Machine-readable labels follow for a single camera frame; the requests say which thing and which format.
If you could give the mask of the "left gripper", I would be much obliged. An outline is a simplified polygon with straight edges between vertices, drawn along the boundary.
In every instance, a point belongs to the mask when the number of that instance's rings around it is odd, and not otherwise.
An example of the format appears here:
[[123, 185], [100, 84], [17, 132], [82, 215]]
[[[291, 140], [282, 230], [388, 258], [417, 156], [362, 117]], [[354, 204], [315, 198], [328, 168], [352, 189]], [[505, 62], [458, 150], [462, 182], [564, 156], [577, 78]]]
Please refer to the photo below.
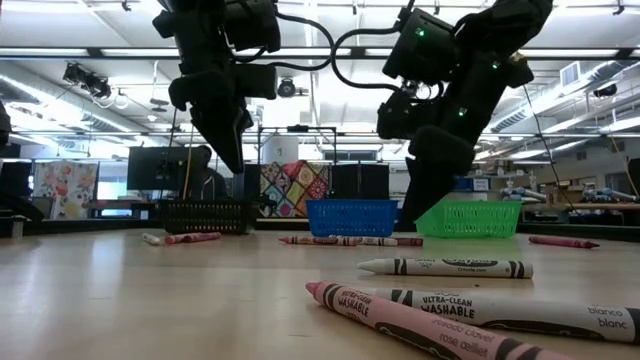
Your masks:
[[[168, 88], [171, 104], [193, 106], [245, 106], [235, 79], [233, 55], [228, 49], [179, 50], [181, 76]], [[244, 172], [244, 131], [254, 125], [250, 113], [238, 108], [234, 115], [211, 109], [190, 110], [191, 122], [229, 170]]]

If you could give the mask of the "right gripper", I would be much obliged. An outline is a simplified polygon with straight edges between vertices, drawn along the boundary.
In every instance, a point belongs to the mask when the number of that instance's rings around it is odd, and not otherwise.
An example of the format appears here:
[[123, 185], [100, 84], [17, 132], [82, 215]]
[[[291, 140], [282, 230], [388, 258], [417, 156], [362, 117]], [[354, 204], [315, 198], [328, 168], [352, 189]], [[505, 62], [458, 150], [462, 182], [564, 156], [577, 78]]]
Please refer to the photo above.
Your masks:
[[409, 182], [400, 223], [420, 218], [451, 191], [452, 175], [470, 170], [474, 146], [488, 124], [488, 107], [478, 100], [444, 97], [413, 105], [409, 123], [414, 158], [405, 159]]

